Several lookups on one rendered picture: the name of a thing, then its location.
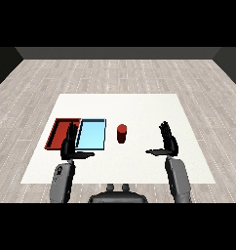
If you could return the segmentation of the red shallow open box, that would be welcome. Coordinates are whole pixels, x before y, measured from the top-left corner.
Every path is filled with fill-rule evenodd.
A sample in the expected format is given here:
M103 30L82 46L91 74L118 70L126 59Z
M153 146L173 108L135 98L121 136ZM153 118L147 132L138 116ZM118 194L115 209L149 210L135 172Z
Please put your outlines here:
M79 126L80 121L80 118L57 118L45 144L45 149L60 150L62 141L66 137L69 124L73 123L74 125Z

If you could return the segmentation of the dark grey robot body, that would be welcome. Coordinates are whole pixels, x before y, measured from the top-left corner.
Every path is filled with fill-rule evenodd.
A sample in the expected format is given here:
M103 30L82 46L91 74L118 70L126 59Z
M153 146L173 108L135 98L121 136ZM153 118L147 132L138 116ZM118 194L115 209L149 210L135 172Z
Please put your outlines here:
M92 195L89 203L147 203L144 195L131 192L128 184L122 184L121 191L114 190L114 184L108 184L105 192Z

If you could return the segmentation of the red can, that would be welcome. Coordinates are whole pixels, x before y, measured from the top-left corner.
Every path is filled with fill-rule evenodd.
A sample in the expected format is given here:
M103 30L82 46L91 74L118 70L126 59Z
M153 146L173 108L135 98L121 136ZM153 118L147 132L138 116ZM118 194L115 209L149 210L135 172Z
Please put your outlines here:
M125 124L120 124L117 127L117 141L119 144L123 144L126 141L127 136L127 126Z

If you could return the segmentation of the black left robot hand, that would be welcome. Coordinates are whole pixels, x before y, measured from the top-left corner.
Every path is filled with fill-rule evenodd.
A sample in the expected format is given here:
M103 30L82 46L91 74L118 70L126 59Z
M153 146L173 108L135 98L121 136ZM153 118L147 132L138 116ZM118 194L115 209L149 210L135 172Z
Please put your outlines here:
M67 128L66 136L61 143L60 157L62 160L87 159L94 156L93 152L84 152L75 150L75 139L78 127L71 122Z

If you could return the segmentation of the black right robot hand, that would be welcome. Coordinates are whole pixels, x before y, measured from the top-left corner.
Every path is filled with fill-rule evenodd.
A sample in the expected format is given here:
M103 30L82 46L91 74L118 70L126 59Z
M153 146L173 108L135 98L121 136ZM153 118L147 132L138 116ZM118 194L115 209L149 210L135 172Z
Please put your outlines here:
M167 121L164 121L160 126L161 135L163 138L163 148L149 149L146 153L153 154L155 156L159 155L178 155L178 144L177 139L173 136L170 125Z

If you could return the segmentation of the light blue shallow open box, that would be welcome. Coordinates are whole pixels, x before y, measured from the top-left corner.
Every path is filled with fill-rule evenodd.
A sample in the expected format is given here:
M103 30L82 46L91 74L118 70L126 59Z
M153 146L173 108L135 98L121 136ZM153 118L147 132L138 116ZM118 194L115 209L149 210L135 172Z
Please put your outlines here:
M75 141L76 150L104 150L106 120L83 118Z

